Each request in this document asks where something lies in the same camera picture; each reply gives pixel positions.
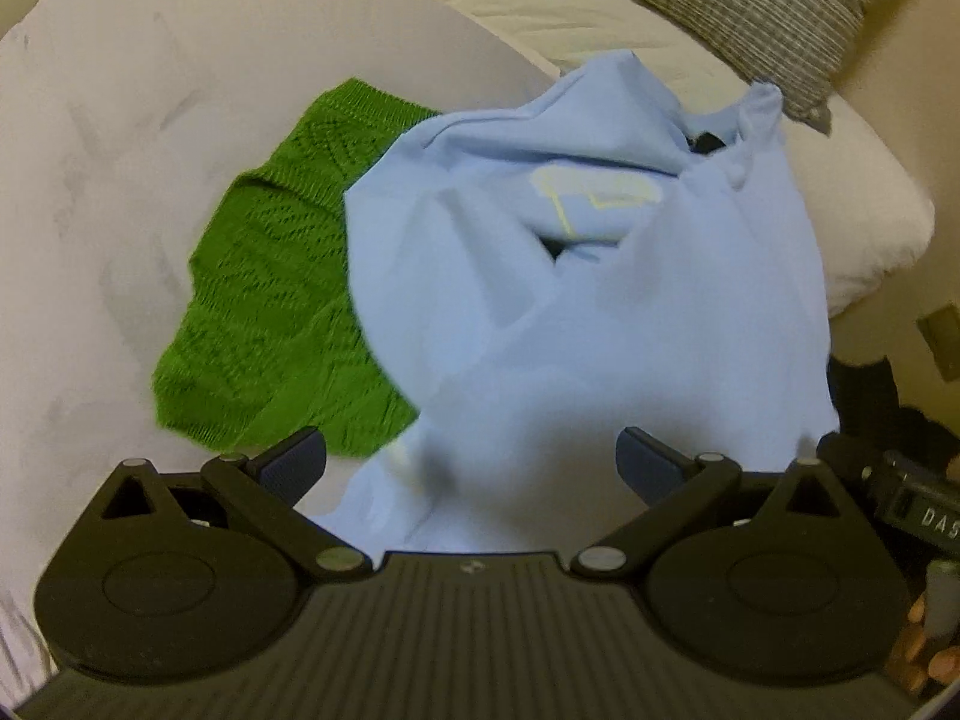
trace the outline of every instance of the yellow graphic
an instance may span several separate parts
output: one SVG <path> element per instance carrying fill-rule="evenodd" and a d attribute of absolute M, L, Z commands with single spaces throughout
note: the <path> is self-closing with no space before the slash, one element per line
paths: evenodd
<path fill-rule="evenodd" d="M 662 199 L 661 188 L 641 173 L 615 167 L 544 165 L 530 176 L 534 188 L 553 203 L 560 226 L 570 237 L 576 231 L 566 215 L 563 197 L 585 197 L 599 211 L 632 208 Z"/>

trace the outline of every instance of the metal screw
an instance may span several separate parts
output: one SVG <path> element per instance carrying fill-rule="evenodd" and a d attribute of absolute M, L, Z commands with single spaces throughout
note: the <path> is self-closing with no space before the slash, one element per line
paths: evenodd
<path fill-rule="evenodd" d="M 590 571 L 616 571 L 627 565 L 626 554 L 616 547 L 587 547 L 577 559 Z"/>
<path fill-rule="evenodd" d="M 479 574 L 481 571 L 487 570 L 487 564 L 481 560 L 467 560 L 466 562 L 460 563 L 460 570 L 464 574 Z"/>
<path fill-rule="evenodd" d="M 325 571 L 352 571 L 363 565 L 366 557 L 352 547 L 330 547 L 317 556 L 317 565 Z"/>

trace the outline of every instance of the bed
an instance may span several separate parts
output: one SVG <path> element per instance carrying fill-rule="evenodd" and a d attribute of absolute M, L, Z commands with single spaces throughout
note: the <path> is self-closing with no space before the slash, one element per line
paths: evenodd
<path fill-rule="evenodd" d="M 229 181 L 355 74 L 440 110 L 517 105 L 632 49 L 695 111 L 745 82 L 635 0 L 42 0 L 0 41 L 0 566 L 17 603 L 129 456 L 195 469 L 150 375 L 189 254 Z M 839 97 L 832 136 L 785 122 L 837 314 L 909 268 L 933 208 Z M 337 500 L 334 460 L 301 503 Z"/>

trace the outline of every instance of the green sweater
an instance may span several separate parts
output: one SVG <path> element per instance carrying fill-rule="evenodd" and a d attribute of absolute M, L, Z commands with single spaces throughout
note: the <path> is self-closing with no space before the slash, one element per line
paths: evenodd
<path fill-rule="evenodd" d="M 190 258 L 193 299 L 154 373 L 160 425 L 214 451 L 311 425 L 332 454 L 366 457 L 413 421 L 352 309 L 344 192 L 434 114 L 349 80 L 233 182 Z"/>

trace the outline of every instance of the blue garment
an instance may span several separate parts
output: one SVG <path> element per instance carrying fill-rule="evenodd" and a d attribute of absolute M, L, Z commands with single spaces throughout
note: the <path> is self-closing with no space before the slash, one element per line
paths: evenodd
<path fill-rule="evenodd" d="M 689 114 L 610 52 L 401 136 L 347 193 L 349 283 L 421 415 L 318 522 L 375 559 L 569 557 L 642 511 L 625 426 L 746 469 L 812 451 L 837 427 L 827 301 L 780 119 L 765 84 Z M 728 146 L 692 153 L 703 131 Z"/>

